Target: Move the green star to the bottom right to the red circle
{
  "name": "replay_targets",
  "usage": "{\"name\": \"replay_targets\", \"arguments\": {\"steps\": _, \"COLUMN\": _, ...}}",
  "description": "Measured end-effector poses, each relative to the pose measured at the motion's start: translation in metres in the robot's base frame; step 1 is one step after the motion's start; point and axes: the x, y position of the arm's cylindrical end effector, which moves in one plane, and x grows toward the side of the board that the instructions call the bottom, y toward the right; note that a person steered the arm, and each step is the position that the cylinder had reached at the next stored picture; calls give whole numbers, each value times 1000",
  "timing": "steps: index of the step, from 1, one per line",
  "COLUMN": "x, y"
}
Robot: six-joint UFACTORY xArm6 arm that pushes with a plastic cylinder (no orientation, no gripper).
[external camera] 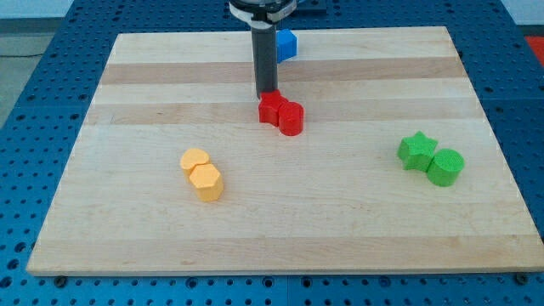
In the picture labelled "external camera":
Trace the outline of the robot arm flange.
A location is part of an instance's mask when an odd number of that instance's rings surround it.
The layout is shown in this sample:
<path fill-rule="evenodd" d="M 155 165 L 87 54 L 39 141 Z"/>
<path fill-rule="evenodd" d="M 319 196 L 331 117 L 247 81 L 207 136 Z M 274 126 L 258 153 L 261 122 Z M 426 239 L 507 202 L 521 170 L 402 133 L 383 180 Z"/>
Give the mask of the robot arm flange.
<path fill-rule="evenodd" d="M 265 30 L 292 14 L 297 0 L 229 0 L 229 11 L 251 28 Z"/>

